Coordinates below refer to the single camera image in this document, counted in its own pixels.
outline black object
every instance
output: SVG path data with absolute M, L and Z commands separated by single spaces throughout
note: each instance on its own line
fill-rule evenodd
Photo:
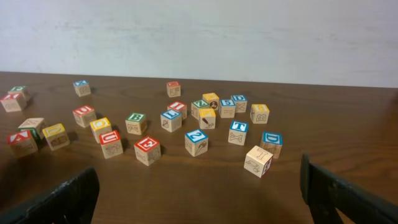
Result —
M 97 173 L 90 167 L 53 191 L 2 214 L 0 223 L 91 223 L 99 192 Z
M 336 208 L 355 223 L 398 223 L 398 207 L 311 164 L 303 154 L 300 188 L 315 224 L 343 223 Z

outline block top face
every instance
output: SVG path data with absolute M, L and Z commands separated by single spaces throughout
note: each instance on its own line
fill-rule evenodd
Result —
M 232 121 L 230 129 L 246 133 L 249 129 L 249 124 L 240 121 Z
M 96 121 L 90 122 L 90 126 L 94 131 L 96 131 L 98 129 L 111 126 L 111 123 L 109 122 L 109 120 L 107 118 L 101 118 Z
M 46 138 L 59 134 L 63 131 L 65 131 L 65 128 L 63 127 L 62 124 L 56 124 L 51 127 L 43 129 L 43 133 Z
M 210 100 L 219 100 L 219 97 L 217 96 L 216 93 L 206 93 L 203 94 L 204 99 L 206 99 L 207 101 Z
M 196 129 L 194 131 L 188 132 L 185 134 L 186 137 L 188 137 L 191 142 L 196 143 L 199 141 L 202 141 L 206 138 L 208 138 L 208 136 L 206 135 L 206 133 L 204 133 L 201 129 Z
M 267 105 L 251 105 L 257 112 L 269 112 Z
M 199 109 L 199 113 L 201 118 L 216 116 L 216 113 L 214 112 L 213 108 Z
M 248 153 L 247 156 L 251 156 L 253 159 L 265 164 L 269 159 L 274 156 L 272 153 L 263 150 L 259 146 L 254 146 Z
M 44 118 L 28 118 L 18 128 L 32 128 L 36 127 Z
M 167 107 L 172 108 L 172 109 L 174 109 L 176 111 L 180 111 L 180 110 L 186 108 L 187 105 L 176 101 L 176 102 L 173 102 L 172 104 L 168 105 Z
M 23 141 L 26 139 L 30 139 L 30 138 L 31 138 L 31 135 L 30 135 L 29 130 L 21 131 L 19 133 L 9 135 L 7 138 L 7 144 L 15 144 L 17 142 L 20 142 L 20 141 Z
M 167 119 L 175 119 L 175 118 L 178 118 L 178 116 L 181 116 L 181 113 L 178 111 L 175 111 L 173 109 L 170 109 L 170 110 L 162 113 L 162 116 Z
M 92 112 L 94 108 L 91 108 L 89 106 L 82 106 L 81 108 L 75 109 L 73 112 L 75 112 L 78 115 L 84 115 L 89 112 Z
M 159 142 L 150 136 L 146 136 L 145 138 L 136 142 L 134 145 L 144 152 L 149 152 L 150 150 L 158 146 Z
M 120 140 L 120 135 L 117 130 L 99 135 L 101 145 L 109 144 L 118 140 Z
M 247 101 L 248 100 L 244 95 L 232 95 L 231 98 L 234 101 Z
M 126 121 L 141 122 L 144 118 L 145 118 L 144 114 L 132 113 L 128 118 L 126 118 Z
M 202 108 L 202 107 L 205 107 L 205 106 L 208 106 L 208 105 L 209 105 L 209 104 L 208 104 L 206 101 L 204 101 L 204 100 L 195 101 L 195 102 L 193 102 L 193 104 L 194 104 L 197 108 Z
M 180 86 L 180 83 L 178 81 L 173 81 L 173 82 L 168 82 L 167 85 L 169 87 Z
M 262 141 L 266 143 L 283 145 L 282 135 L 278 133 L 271 133 L 268 131 L 264 131 L 262 133 Z
M 75 86 L 88 85 L 88 81 L 87 80 L 80 80 L 80 81 L 73 82 L 73 84 Z
M 235 102 L 233 100 L 221 100 L 222 106 L 235 106 Z
M 22 95 L 20 93 L 16 93 L 16 94 L 7 94 L 6 96 L 4 96 L 3 98 L 1 98 L 0 101 L 2 100 L 16 100 L 19 97 L 21 97 Z
M 10 91 L 23 91 L 26 89 L 26 86 L 14 86 Z

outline dark wooden surface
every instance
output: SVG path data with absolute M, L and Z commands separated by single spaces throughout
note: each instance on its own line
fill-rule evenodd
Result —
M 93 94 L 79 98 L 72 86 L 87 79 Z M 388 88 L 289 85 L 274 83 L 179 80 L 182 96 L 169 98 L 157 78 L 96 77 L 0 73 L 0 94 L 28 85 L 33 100 L 23 112 L 0 109 L 0 212 L 15 207 L 69 179 L 88 166 L 99 176 L 101 190 L 93 223 L 312 223 L 299 187 L 300 158 L 313 162 L 398 204 L 398 91 Z M 160 114 L 169 103 L 189 104 L 203 93 L 223 98 L 244 94 L 270 108 L 268 124 L 252 124 L 249 112 L 234 119 L 249 122 L 245 146 L 227 142 L 233 119 L 217 117 L 206 130 L 207 153 L 192 157 L 183 135 L 198 128 L 188 116 L 182 128 L 169 133 Z M 90 128 L 79 127 L 72 110 L 92 106 L 119 130 L 124 154 L 104 159 Z M 160 141 L 162 158 L 150 167 L 135 157 L 133 144 L 142 136 L 128 134 L 124 120 L 133 111 L 145 113 L 149 134 Z M 6 136 L 25 119 L 43 117 L 62 123 L 71 145 L 14 159 Z M 243 169 L 248 150 L 263 131 L 282 133 L 284 146 L 270 171 L 258 178 Z

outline alphabet block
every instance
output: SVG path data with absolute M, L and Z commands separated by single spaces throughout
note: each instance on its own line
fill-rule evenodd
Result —
M 101 142 L 102 152 L 105 159 L 114 157 L 123 153 L 122 142 L 118 131 L 111 131 L 108 133 L 100 134 L 99 141 Z
M 203 94 L 204 101 L 206 101 L 209 105 L 210 108 L 213 108 L 214 110 L 218 110 L 218 105 L 220 103 L 220 98 L 217 96 L 216 93 L 206 93 Z
M 191 103 L 191 114 L 194 118 L 199 119 L 199 109 L 210 108 L 210 105 L 204 100 L 198 100 Z
M 168 82 L 166 86 L 169 97 L 181 96 L 181 85 L 179 82 Z
M 235 105 L 236 105 L 235 113 L 246 112 L 246 107 L 248 105 L 248 99 L 244 95 L 232 95 L 231 99 L 235 102 Z
M 147 129 L 147 118 L 144 114 L 132 113 L 126 119 L 127 132 L 130 134 L 142 134 Z
M 192 156 L 207 152 L 209 137 L 200 129 L 185 134 L 185 148 Z
M 149 166 L 160 159 L 160 143 L 154 138 L 146 136 L 134 144 L 134 150 L 138 161 Z
M 37 152 L 37 145 L 29 130 L 9 135 L 7 143 L 17 158 Z
M 240 121 L 232 121 L 231 127 L 229 128 L 228 142 L 243 146 L 248 129 L 249 124 Z
M 91 131 L 93 132 L 95 141 L 100 143 L 100 134 L 112 131 L 111 123 L 107 118 L 101 118 L 90 123 Z
M 216 128 L 216 113 L 213 108 L 199 109 L 199 127 L 200 129 Z
M 182 119 L 184 120 L 185 118 L 187 118 L 187 105 L 181 102 L 173 102 L 172 104 L 167 106 L 167 109 L 173 109 L 175 111 L 178 111 L 181 113 L 182 115 Z
M 12 88 L 10 91 L 8 91 L 8 94 L 17 94 L 20 93 L 24 97 L 25 101 L 29 101 L 32 96 L 30 95 L 29 91 L 27 91 L 26 86 L 15 86 Z
M 254 146 L 247 154 L 243 167 L 252 174 L 262 177 L 270 168 L 272 162 L 272 154 Z
M 264 131 L 262 133 L 260 147 L 272 153 L 275 159 L 279 158 L 282 145 L 283 141 L 281 134 L 271 133 L 268 131 Z
M 35 141 L 40 142 L 44 138 L 43 129 L 46 127 L 44 118 L 28 118 L 18 127 L 18 131 L 28 130 Z
M 269 112 L 267 105 L 251 105 L 250 119 L 253 124 L 266 124 Z
M 87 128 L 90 125 L 90 122 L 97 120 L 94 108 L 89 106 L 82 106 L 81 108 L 75 109 L 73 111 L 73 115 L 76 123 L 83 128 Z
M 26 107 L 22 93 L 7 94 L 0 101 L 6 112 L 22 111 Z
M 73 82 L 73 86 L 75 87 L 76 94 L 79 97 L 91 94 L 91 89 L 87 80 Z
M 175 110 L 168 110 L 161 114 L 160 124 L 162 128 L 173 132 L 182 126 L 182 115 L 180 112 Z
M 51 150 L 57 150 L 70 144 L 68 134 L 62 124 L 43 129 L 43 133 Z
M 220 103 L 220 117 L 234 118 L 235 117 L 235 102 L 233 100 L 221 100 Z

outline wall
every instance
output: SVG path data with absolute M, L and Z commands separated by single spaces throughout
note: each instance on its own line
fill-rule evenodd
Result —
M 398 87 L 396 0 L 3 0 L 0 70 Z

